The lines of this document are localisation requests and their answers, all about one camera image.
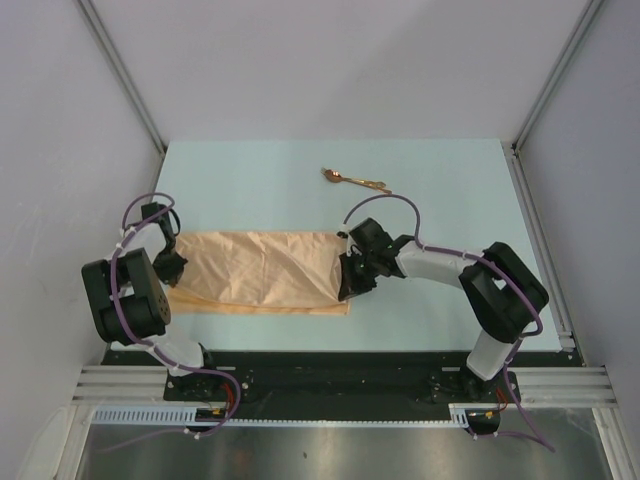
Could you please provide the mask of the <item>peach satin napkin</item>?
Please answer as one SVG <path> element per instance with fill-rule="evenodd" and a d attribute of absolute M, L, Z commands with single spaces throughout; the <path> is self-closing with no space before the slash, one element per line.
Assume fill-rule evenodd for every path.
<path fill-rule="evenodd" d="M 192 232 L 177 240 L 187 260 L 167 290 L 174 314 L 350 313 L 338 299 L 346 241 L 327 232 Z"/>

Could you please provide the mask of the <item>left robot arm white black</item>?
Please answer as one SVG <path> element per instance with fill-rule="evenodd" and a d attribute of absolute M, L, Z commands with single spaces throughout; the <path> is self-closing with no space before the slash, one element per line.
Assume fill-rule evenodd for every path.
<path fill-rule="evenodd" d="M 161 362 L 197 398 L 214 397 L 221 376 L 206 366 L 197 342 L 171 328 L 165 289 L 178 285 L 188 260 L 177 252 L 181 224 L 171 204 L 150 201 L 138 222 L 123 223 L 122 237 L 81 276 L 96 331 L 108 344 L 135 347 Z"/>

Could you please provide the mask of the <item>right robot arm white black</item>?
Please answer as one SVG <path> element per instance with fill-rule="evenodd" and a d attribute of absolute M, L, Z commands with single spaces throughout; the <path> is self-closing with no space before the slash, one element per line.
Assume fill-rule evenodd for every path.
<path fill-rule="evenodd" d="M 372 218 L 343 227 L 338 236 L 347 241 L 340 255 L 341 301 L 372 291 L 380 277 L 430 280 L 464 292 L 481 331 L 456 390 L 473 401 L 496 391 L 499 373 L 524 339 L 544 329 L 540 313 L 549 294 L 505 243 L 479 254 L 430 246 L 410 235 L 392 238 Z"/>

